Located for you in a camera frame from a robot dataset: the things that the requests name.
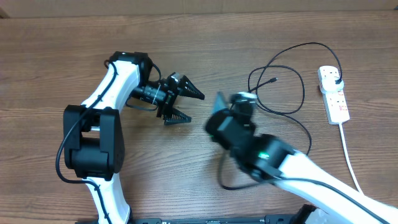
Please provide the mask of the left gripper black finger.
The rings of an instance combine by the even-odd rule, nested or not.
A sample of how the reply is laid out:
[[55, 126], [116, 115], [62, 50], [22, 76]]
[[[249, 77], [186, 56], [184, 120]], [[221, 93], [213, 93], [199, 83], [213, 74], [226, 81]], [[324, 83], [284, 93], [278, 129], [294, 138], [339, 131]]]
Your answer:
[[180, 96], [186, 96], [189, 98], [196, 98], [204, 100], [205, 95], [197, 89], [194, 84], [185, 75], [180, 79], [178, 83], [178, 94]]
[[192, 120], [190, 116], [173, 107], [164, 109], [163, 116], [165, 126], [181, 123], [190, 123]]

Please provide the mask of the blue smartphone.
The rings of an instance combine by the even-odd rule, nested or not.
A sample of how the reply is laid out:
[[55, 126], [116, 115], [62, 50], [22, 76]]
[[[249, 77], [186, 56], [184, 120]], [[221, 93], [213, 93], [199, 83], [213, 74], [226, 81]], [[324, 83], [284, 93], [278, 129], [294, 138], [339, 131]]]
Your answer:
[[218, 92], [216, 94], [215, 102], [213, 104], [213, 109], [211, 111], [211, 115], [215, 115], [221, 111], [226, 111], [228, 110], [228, 102], [226, 101], [224, 94], [222, 92]]

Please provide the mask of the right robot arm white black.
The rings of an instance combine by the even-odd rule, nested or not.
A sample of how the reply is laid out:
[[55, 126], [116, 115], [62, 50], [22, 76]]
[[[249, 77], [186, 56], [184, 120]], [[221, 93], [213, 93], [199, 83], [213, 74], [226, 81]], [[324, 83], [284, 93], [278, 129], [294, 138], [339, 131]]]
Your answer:
[[205, 130], [254, 185], [271, 184], [308, 201], [291, 223], [397, 223], [397, 209], [367, 197], [318, 167], [280, 138], [256, 135], [256, 96], [219, 92]]

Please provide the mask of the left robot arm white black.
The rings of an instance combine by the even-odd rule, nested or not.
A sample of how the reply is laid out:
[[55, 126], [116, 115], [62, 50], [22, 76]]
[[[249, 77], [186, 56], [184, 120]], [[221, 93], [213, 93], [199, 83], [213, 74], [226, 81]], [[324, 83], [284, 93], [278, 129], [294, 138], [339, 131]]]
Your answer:
[[96, 223], [133, 223], [119, 175], [125, 156], [123, 108], [136, 98], [154, 105], [165, 125], [189, 123], [191, 117], [174, 108], [176, 98], [205, 96], [177, 73], [151, 81], [150, 73], [158, 67], [147, 53], [116, 51], [104, 65], [108, 71], [92, 95], [65, 108], [55, 168], [64, 182], [88, 186], [98, 211]]

